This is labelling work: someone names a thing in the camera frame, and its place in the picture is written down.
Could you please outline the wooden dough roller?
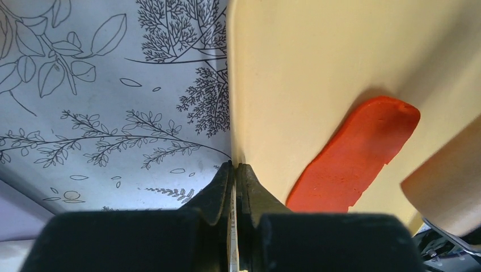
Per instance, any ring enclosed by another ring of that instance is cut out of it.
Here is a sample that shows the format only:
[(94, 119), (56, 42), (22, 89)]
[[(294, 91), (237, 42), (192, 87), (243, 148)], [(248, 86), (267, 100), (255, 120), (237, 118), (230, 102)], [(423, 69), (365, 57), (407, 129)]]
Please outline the wooden dough roller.
[(405, 178), (401, 190), (431, 229), (480, 255), (480, 117)]

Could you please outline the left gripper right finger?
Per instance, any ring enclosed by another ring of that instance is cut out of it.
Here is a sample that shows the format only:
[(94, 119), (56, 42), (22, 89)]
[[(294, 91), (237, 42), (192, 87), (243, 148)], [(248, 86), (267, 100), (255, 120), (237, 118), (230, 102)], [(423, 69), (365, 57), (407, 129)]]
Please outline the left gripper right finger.
[(241, 270), (423, 270), (411, 234), (395, 216), (292, 212), (248, 164), (238, 165), (235, 181)]

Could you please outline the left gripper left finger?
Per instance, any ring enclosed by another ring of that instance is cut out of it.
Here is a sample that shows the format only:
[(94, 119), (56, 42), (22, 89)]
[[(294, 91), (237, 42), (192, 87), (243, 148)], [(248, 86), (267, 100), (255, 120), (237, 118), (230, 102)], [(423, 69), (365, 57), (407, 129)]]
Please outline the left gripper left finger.
[(176, 210), (67, 212), (52, 218), (22, 271), (229, 271), (233, 165)]

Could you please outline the yellow tray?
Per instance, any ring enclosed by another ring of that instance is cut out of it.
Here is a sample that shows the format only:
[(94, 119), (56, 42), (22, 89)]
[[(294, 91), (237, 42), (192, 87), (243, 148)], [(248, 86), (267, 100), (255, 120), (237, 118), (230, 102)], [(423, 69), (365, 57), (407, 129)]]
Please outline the yellow tray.
[(230, 1), (234, 164), (285, 201), (345, 116), (389, 95), (421, 120), (352, 212), (423, 221), (400, 183), (480, 116), (479, 1)]

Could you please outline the red dough ball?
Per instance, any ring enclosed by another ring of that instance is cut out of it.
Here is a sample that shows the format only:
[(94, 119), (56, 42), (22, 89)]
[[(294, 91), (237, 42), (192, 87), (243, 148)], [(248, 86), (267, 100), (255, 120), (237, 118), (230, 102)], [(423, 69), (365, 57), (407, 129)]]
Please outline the red dough ball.
[(346, 213), (411, 137), (420, 111), (378, 96), (359, 105), (294, 184), (286, 206), (294, 212)]

